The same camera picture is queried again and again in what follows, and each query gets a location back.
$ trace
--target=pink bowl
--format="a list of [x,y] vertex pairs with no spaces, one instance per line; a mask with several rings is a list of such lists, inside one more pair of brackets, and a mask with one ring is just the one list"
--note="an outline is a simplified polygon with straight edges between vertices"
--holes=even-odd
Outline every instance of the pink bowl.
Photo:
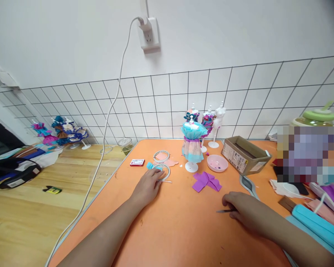
[[229,166],[229,163],[225,158],[218,155],[210,155],[207,158],[207,163],[209,169],[211,169],[214,172],[223,172],[227,169]]

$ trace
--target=clear cup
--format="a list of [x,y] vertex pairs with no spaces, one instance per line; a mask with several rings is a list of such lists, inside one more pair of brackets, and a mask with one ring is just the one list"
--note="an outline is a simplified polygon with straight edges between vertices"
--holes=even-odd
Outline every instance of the clear cup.
[[132,139],[127,137],[118,141],[118,145],[121,147],[125,156],[130,153],[131,149],[134,147],[132,144]]

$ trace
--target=person's left hand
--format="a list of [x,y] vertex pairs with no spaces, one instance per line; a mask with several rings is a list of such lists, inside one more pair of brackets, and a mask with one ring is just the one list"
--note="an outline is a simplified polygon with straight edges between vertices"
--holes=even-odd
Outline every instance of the person's left hand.
[[148,170],[140,179],[133,191],[130,200],[133,203],[140,205],[144,208],[147,204],[153,201],[160,188],[161,181],[158,181],[164,174],[164,171],[160,169]]

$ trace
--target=wooden floor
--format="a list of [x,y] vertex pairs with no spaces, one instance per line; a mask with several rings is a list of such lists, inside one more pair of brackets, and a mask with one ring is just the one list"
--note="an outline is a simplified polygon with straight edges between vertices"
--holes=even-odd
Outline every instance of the wooden floor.
[[[0,190],[0,267],[44,266],[57,238],[81,208],[101,148],[65,148],[56,163],[32,181]],[[118,146],[105,155],[105,167],[99,169],[87,204],[124,158]],[[63,191],[43,192],[47,185]]]

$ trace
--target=small red box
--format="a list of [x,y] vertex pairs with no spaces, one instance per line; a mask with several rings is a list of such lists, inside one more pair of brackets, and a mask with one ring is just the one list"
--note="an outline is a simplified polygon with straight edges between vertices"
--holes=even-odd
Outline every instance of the small red box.
[[144,159],[133,159],[130,163],[130,166],[139,166],[142,167],[144,165]]

